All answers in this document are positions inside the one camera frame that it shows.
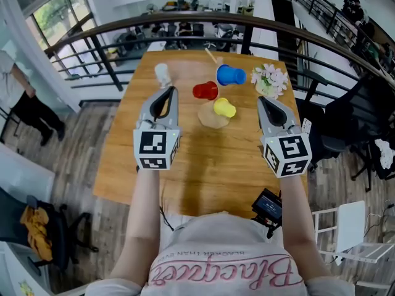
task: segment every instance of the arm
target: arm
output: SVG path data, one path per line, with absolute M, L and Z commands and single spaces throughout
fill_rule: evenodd
M 331 276 L 314 237 L 314 224 L 300 176 L 280 179 L 284 248 L 294 258 L 303 280 Z
M 110 278 L 132 281 L 141 287 L 159 253 L 159 172 L 139 170 L 130 205 L 125 243 Z
M 30 85 L 23 71 L 21 71 L 16 64 L 12 66 L 10 74 L 14 76 L 21 86 L 23 86 L 29 97 L 35 96 L 36 90 Z

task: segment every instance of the black and white marker cube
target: black and white marker cube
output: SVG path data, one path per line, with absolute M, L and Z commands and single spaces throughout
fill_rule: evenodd
M 169 170 L 180 147 L 180 130 L 135 129 L 133 143 L 141 169 Z
M 277 178 L 301 175 L 312 159 L 309 135 L 290 134 L 261 138 L 264 157 Z

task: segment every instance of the yellow cup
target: yellow cup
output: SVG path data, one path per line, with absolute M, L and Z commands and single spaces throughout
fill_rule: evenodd
M 231 105 L 226 98 L 220 97 L 214 102 L 214 112 L 218 115 L 231 118 L 236 114 L 236 107 Z

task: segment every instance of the blue cup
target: blue cup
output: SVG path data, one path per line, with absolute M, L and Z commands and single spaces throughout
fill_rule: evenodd
M 243 84 L 246 82 L 246 73 L 243 69 L 233 68 L 229 65 L 221 65 L 217 70 L 217 81 L 222 86 L 236 83 Z

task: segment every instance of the white t-shirt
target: white t-shirt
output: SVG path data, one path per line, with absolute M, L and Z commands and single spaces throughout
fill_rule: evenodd
M 10 74 L 13 65 L 12 58 L 0 50 L 0 101 L 10 109 L 18 103 L 25 92 L 22 85 Z
M 289 253 L 267 243 L 262 228 L 227 214 L 195 218 L 173 232 L 144 288 L 105 279 L 90 284 L 85 296 L 355 295 L 353 284 L 334 277 L 304 282 Z

